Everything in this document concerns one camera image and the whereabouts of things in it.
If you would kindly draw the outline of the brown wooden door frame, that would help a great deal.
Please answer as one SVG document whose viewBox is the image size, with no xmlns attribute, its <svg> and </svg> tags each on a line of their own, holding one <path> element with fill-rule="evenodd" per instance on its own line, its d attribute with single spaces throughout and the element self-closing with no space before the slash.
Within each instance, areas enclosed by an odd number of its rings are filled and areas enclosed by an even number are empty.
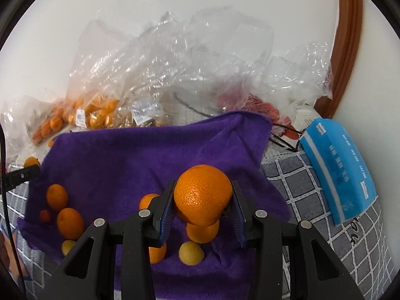
<svg viewBox="0 0 400 300">
<path fill-rule="evenodd" d="M 332 98 L 322 97 L 314 109 L 323 118 L 331 119 L 349 84 L 361 39 L 363 24 L 363 0 L 338 0 L 338 26 L 331 55 L 333 74 Z"/>
</svg>

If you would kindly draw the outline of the orange on towel right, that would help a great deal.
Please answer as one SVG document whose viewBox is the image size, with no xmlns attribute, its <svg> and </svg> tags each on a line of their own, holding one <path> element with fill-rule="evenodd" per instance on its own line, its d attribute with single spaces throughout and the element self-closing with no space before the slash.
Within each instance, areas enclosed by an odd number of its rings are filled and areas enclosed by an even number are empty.
<svg viewBox="0 0 400 300">
<path fill-rule="evenodd" d="M 160 248 L 149 247 L 148 248 L 148 252 L 149 252 L 150 263 L 152 265 L 153 264 L 158 264 L 166 256 L 167 244 L 164 242 L 163 245 Z"/>
</svg>

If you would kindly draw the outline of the blue tissue pack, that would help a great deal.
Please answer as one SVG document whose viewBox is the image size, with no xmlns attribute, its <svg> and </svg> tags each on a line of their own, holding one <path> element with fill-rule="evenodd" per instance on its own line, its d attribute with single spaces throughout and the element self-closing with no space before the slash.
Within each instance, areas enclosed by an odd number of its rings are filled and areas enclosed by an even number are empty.
<svg viewBox="0 0 400 300">
<path fill-rule="evenodd" d="M 335 225 L 368 210 L 377 198 L 375 185 L 345 128 L 328 118 L 314 119 L 300 144 L 321 184 Z"/>
</svg>

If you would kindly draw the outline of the orange on towel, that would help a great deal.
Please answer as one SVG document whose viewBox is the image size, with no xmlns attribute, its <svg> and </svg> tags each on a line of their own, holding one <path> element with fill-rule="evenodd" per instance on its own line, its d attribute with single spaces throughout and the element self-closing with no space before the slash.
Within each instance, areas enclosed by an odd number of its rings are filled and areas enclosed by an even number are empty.
<svg viewBox="0 0 400 300">
<path fill-rule="evenodd" d="M 163 245 L 160 248 L 149 247 L 148 248 L 148 252 L 149 252 L 150 263 L 152 265 L 153 264 L 158 264 L 166 256 L 167 244 L 164 242 Z"/>
<path fill-rule="evenodd" d="M 148 209 L 151 201 L 156 197 L 160 197 L 160 194 L 150 193 L 144 195 L 139 202 L 139 210 Z"/>
</svg>

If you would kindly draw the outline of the large orange front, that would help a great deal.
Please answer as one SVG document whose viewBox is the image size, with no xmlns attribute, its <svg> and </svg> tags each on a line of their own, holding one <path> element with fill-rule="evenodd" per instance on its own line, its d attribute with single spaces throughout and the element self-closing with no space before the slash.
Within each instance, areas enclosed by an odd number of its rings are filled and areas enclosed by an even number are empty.
<svg viewBox="0 0 400 300">
<path fill-rule="evenodd" d="M 186 170 L 176 182 L 173 199 L 180 217 L 195 226 L 215 224 L 233 195 L 230 179 L 207 164 Z"/>
</svg>

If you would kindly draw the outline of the grey checked blanket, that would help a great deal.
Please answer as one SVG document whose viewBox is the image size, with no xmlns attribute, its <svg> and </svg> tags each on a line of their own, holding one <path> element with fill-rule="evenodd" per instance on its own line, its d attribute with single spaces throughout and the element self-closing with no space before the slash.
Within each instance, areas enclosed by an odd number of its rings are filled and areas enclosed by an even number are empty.
<svg viewBox="0 0 400 300">
<path fill-rule="evenodd" d="M 361 216 L 335 226 L 317 175 L 303 151 L 264 156 L 261 172 L 286 199 L 291 222 L 311 219 L 340 257 L 365 299 L 383 299 L 397 271 L 387 245 L 378 199 Z M 7 193 L 13 232 L 17 219 L 24 217 L 28 193 L 27 183 Z M 26 276 L 28 299 L 37 299 L 57 264 L 40 250 L 32 250 L 20 232 L 14 233 L 14 237 Z"/>
</svg>

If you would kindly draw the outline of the orange on towel left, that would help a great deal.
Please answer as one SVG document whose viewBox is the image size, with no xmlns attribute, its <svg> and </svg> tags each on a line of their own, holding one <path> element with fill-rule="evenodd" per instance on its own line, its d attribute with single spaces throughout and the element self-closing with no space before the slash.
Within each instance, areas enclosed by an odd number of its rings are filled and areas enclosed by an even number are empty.
<svg viewBox="0 0 400 300">
<path fill-rule="evenodd" d="M 151 201 L 156 197 L 160 197 L 160 194 L 150 193 L 144 195 L 139 202 L 139 210 L 148 209 Z"/>
</svg>

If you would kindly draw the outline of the small orange pile middle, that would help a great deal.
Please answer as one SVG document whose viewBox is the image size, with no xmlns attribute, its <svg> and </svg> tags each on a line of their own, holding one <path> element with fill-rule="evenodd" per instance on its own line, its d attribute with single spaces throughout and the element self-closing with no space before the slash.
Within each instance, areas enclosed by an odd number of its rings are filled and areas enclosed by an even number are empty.
<svg viewBox="0 0 400 300">
<path fill-rule="evenodd" d="M 33 166 L 33 165 L 36 165 L 36 166 L 40 167 L 41 163 L 34 156 L 30 156 L 25 160 L 24 167 L 30 167 L 30 166 Z"/>
</svg>

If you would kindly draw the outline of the orange pile left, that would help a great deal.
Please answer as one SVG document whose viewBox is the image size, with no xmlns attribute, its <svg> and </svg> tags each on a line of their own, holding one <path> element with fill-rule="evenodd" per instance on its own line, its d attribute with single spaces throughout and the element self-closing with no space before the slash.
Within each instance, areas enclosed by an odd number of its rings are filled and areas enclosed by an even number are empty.
<svg viewBox="0 0 400 300">
<path fill-rule="evenodd" d="M 67 207 L 69 195 L 62 185 L 52 184 L 46 191 L 46 201 L 52 210 L 59 212 Z"/>
</svg>

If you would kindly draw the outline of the yellow-green lemon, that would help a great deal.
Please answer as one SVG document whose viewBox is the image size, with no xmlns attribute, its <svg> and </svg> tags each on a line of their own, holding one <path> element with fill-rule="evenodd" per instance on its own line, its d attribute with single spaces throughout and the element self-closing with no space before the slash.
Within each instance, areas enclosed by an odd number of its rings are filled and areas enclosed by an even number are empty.
<svg viewBox="0 0 400 300">
<path fill-rule="evenodd" d="M 178 257 L 187 266 L 196 266 L 204 259 L 203 249 L 193 241 L 183 243 L 179 249 Z"/>
<path fill-rule="evenodd" d="M 75 240 L 65 240 L 61 245 L 62 254 L 64 256 L 67 256 L 75 244 L 76 244 Z"/>
</svg>

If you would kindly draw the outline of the bag of small oranges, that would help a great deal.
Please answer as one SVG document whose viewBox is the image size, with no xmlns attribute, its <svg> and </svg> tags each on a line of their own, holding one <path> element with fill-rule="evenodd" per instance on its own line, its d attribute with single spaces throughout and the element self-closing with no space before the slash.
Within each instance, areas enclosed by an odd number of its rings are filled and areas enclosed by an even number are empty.
<svg viewBox="0 0 400 300">
<path fill-rule="evenodd" d="M 21 165 L 28 157 L 43 160 L 48 142 L 68 125 L 67 108 L 64 98 L 46 102 L 25 95 L 6 101 L 1 106 L 6 163 Z"/>
</svg>

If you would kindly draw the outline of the orange pile right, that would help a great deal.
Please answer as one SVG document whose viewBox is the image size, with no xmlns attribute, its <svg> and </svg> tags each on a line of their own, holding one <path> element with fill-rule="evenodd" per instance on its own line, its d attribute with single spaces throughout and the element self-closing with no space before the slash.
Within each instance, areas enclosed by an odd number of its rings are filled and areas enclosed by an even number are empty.
<svg viewBox="0 0 400 300">
<path fill-rule="evenodd" d="M 218 220 L 213 225 L 209 225 L 206 227 L 193 225 L 187 223 L 186 225 L 186 233 L 188 238 L 197 244 L 206 244 L 210 243 L 215 239 L 218 234 L 220 227 L 220 221 Z"/>
</svg>

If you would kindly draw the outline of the clear plastic bags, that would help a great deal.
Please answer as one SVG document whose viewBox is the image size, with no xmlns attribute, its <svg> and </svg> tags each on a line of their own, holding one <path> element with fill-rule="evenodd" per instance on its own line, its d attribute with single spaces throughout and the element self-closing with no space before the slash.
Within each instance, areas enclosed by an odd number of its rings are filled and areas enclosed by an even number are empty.
<svg viewBox="0 0 400 300">
<path fill-rule="evenodd" d="M 164 13 L 135 23 L 101 11 L 79 38 L 66 93 L 79 126 L 93 127 L 106 103 L 106 125 L 186 125 L 246 110 L 289 125 L 295 112 L 332 96 L 330 51 L 311 42 L 273 53 L 275 33 L 231 7 L 187 20 Z"/>
</svg>

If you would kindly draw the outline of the orange pile top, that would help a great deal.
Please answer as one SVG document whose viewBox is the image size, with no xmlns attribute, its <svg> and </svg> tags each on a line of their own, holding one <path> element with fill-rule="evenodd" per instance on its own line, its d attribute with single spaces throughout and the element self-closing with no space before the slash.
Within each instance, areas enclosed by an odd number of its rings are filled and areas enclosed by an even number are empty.
<svg viewBox="0 0 400 300">
<path fill-rule="evenodd" d="M 63 208 L 56 224 L 60 234 L 68 240 L 78 240 L 85 231 L 84 220 L 74 208 Z"/>
</svg>

